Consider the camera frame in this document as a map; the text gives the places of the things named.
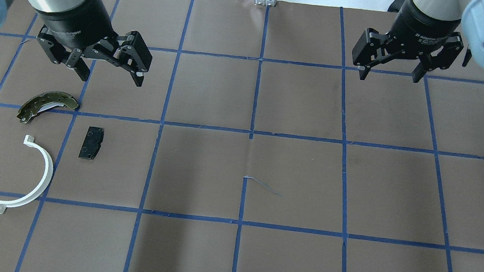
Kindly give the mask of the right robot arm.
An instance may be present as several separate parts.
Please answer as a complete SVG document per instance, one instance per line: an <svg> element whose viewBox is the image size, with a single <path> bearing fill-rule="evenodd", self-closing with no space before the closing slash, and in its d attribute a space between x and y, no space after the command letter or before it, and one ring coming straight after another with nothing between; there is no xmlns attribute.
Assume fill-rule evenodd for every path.
<svg viewBox="0 0 484 272"><path fill-rule="evenodd" d="M352 63L364 80L377 65L415 60L416 83L427 72L450 68L463 50L462 66L474 59L484 68L484 0L403 0L387 33L366 28Z"/></svg>

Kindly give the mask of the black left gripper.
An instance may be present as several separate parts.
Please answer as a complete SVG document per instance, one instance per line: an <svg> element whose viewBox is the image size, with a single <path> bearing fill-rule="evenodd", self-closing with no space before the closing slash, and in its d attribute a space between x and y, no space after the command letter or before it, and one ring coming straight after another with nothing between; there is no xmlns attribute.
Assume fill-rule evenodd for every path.
<svg viewBox="0 0 484 272"><path fill-rule="evenodd" d="M153 55L139 32L118 35L102 0L85 0L74 9L43 12L37 42L53 64L64 64L87 82L91 71L82 60L82 49L92 46L91 59L104 60L130 74L136 87L142 87L144 74L151 67Z"/></svg>

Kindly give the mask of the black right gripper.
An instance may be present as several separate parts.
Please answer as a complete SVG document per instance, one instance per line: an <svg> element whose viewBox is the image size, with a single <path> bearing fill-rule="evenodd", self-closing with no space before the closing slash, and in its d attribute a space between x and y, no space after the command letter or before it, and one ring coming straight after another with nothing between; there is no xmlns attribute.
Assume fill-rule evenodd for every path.
<svg viewBox="0 0 484 272"><path fill-rule="evenodd" d="M365 80L375 66L396 59L418 58L419 64L412 71L413 83L419 83L427 72L447 70L465 48L461 33L454 32L460 22L434 19L411 2L403 3L389 34L366 28L353 47L352 63L359 70L360 80Z"/></svg>

